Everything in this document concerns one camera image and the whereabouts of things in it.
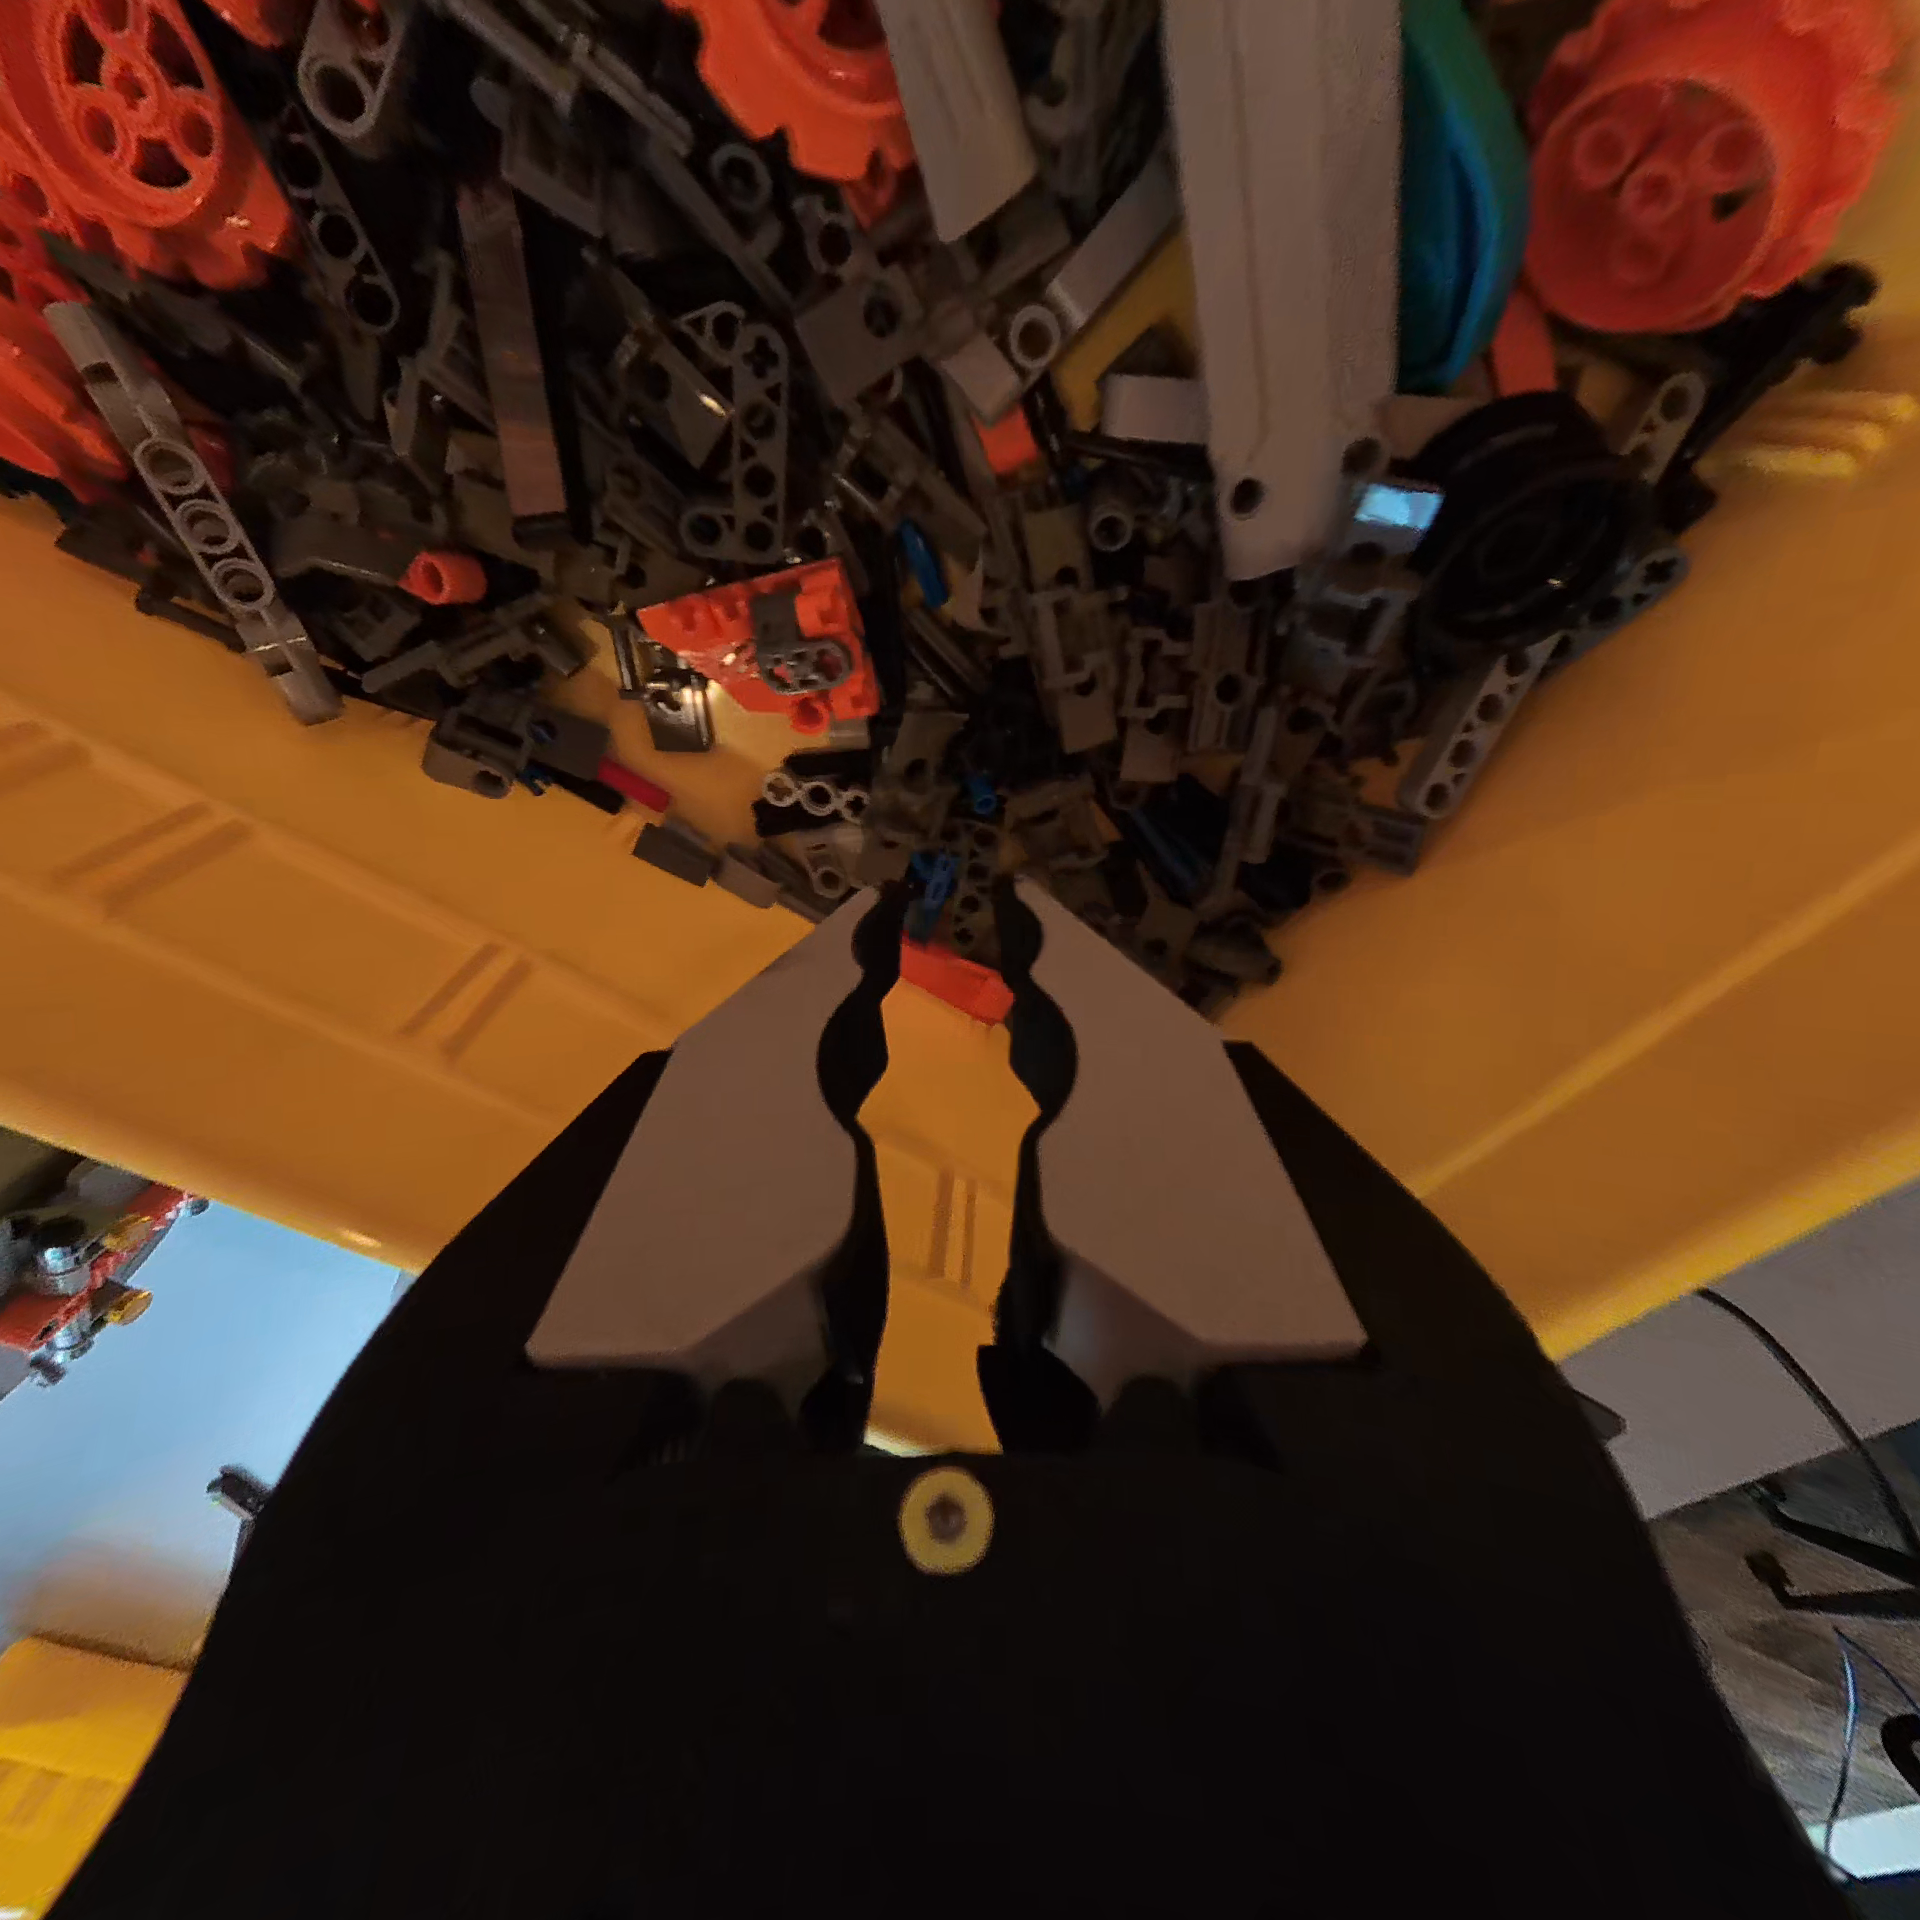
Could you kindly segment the orange gear wheel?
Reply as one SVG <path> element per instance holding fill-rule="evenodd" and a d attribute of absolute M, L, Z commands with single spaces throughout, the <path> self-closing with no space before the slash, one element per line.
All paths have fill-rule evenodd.
<path fill-rule="evenodd" d="M 1907 4 L 1608 0 L 1543 58 L 1532 299 L 1584 332 L 1700 332 L 1833 242 L 1901 125 Z"/>
<path fill-rule="evenodd" d="M 895 213 L 916 139 L 876 4 L 669 0 L 697 38 L 697 78 L 748 139 L 784 139 L 803 180 L 844 197 L 855 225 Z"/>
<path fill-rule="evenodd" d="M 51 242 L 115 268 L 247 291 L 300 259 L 247 120 L 178 4 L 0 4 L 6 291 L 51 299 Z"/>
<path fill-rule="evenodd" d="M 0 299 L 0 456 L 84 504 L 129 479 L 129 449 L 84 398 L 75 358 L 22 299 Z"/>

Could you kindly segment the partly built robot model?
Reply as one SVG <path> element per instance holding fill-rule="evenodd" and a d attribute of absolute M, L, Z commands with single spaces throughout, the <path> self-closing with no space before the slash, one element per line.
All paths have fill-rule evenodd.
<path fill-rule="evenodd" d="M 106 1325 L 148 1309 L 137 1286 L 152 1249 L 206 1195 L 115 1162 L 49 1153 L 6 1180 L 0 1206 L 0 1390 L 60 1388 Z"/>

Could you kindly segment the black wheel rim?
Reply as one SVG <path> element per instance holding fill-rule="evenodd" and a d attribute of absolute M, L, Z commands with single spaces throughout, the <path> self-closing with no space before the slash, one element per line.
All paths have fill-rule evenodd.
<path fill-rule="evenodd" d="M 1399 472 L 1444 499 L 1411 549 L 1406 650 L 1428 677 L 1584 618 L 1655 519 L 1644 472 L 1563 390 L 1493 398 Z"/>

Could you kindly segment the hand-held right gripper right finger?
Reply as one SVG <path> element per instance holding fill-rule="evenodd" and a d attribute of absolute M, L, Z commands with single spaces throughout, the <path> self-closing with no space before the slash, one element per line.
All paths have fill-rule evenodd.
<path fill-rule="evenodd" d="M 1040 883 L 997 883 L 995 931 L 1031 1101 L 978 1350 L 997 1451 L 1082 1451 L 1133 1379 L 1362 1356 L 1215 1026 Z"/>

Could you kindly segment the blue curved piece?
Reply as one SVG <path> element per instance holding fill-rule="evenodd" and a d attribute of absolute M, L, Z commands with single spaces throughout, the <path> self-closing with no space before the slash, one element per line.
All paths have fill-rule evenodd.
<path fill-rule="evenodd" d="M 1394 390 L 1439 398 L 1525 275 L 1529 149 L 1464 4 L 1399 4 L 1399 307 Z"/>

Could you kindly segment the pile of building brick pieces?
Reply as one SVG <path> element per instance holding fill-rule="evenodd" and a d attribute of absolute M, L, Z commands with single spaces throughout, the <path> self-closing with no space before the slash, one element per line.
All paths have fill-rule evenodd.
<path fill-rule="evenodd" d="M 1655 519 L 1547 681 L 1673 595 L 1714 449 L 1877 294 L 1830 242 L 1714 329 L 1584 332 L 1519 275 L 1493 351 L 1345 456 L 1327 547 L 1226 583 L 1162 4 L 876 4 L 918 164 L 873 225 L 714 108 L 667 4 L 178 11 L 300 259 L 206 291 L 51 242 L 51 299 L 172 398 L 342 713 L 406 717 L 475 797 L 611 815 L 617 756 L 669 791 L 640 864 L 810 919 L 895 883 L 902 939 L 983 970 L 1020 870 L 1201 1013 L 1435 831 L 1394 783 L 1470 664 L 1406 650 L 1444 504 L 1406 456 L 1563 390 L 1644 472 Z M 92 504 L 6 465 L 22 492 L 137 612 L 247 661 L 133 461 Z M 420 549 L 494 590 L 406 595 Z M 640 629 L 810 563 L 864 607 L 864 725 L 791 734 Z"/>

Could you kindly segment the grey desk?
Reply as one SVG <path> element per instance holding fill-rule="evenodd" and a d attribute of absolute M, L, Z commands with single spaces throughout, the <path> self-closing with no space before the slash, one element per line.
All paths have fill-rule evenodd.
<path fill-rule="evenodd" d="M 0 1625 L 185 1660 L 231 1562 L 210 1469 L 273 1482 L 398 1303 L 398 1271 L 210 1206 L 148 1265 L 152 1308 L 60 1388 L 0 1407 Z M 1891 1433 L 1912 1502 L 1920 1200 L 1891 1192 L 1714 1286 L 1761 1318 L 1858 1433 Z M 1623 1415 L 1644 1519 L 1803 1464 L 1833 1430 L 1717 1308 L 1675 1303 L 1563 1358 Z"/>

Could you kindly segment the light grey holed beam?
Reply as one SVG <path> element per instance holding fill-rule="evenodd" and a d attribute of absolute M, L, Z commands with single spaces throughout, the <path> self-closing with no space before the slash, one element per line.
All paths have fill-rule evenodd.
<path fill-rule="evenodd" d="M 210 604 L 231 618 L 244 658 L 273 681 L 279 701 L 300 725 L 338 717 L 342 697 L 330 681 L 307 625 L 284 607 L 237 508 L 190 446 L 172 398 L 137 367 L 133 344 L 96 318 L 96 307 L 49 299 L 43 318 L 137 479 L 152 492 L 167 532 L 200 569 Z"/>

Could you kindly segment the white long panel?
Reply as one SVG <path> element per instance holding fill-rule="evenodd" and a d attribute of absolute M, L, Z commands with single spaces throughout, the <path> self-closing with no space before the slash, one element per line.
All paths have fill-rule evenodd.
<path fill-rule="evenodd" d="M 1394 390 L 1399 4 L 1171 0 L 1171 143 L 1226 583 L 1335 532 Z"/>

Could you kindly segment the grey long holed beam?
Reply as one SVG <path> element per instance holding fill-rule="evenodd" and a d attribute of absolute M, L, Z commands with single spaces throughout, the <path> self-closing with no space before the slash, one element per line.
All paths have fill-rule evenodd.
<path fill-rule="evenodd" d="M 1394 783 L 1394 806 L 1417 818 L 1450 818 L 1476 778 L 1488 771 L 1493 752 L 1504 745 L 1507 725 L 1529 701 L 1543 664 L 1561 658 L 1571 629 L 1519 644 L 1488 664 L 1470 664 L 1444 687 L 1428 713 L 1428 731 Z"/>

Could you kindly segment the narrow orange curved panel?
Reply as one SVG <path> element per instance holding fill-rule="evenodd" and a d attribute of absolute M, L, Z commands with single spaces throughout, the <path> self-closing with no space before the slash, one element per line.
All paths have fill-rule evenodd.
<path fill-rule="evenodd" d="M 945 949 L 901 939 L 901 978 L 970 1013 L 975 1026 L 1005 1026 L 1017 1006 L 1011 981 L 995 970 Z"/>

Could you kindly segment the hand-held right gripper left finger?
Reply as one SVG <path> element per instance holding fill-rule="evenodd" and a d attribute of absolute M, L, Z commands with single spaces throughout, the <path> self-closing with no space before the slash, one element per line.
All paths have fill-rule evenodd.
<path fill-rule="evenodd" d="M 814 1444 L 867 1440 L 889 1323 L 876 1141 L 901 888 L 844 895 L 667 1052 L 525 1342 L 539 1370 L 768 1388 Z"/>

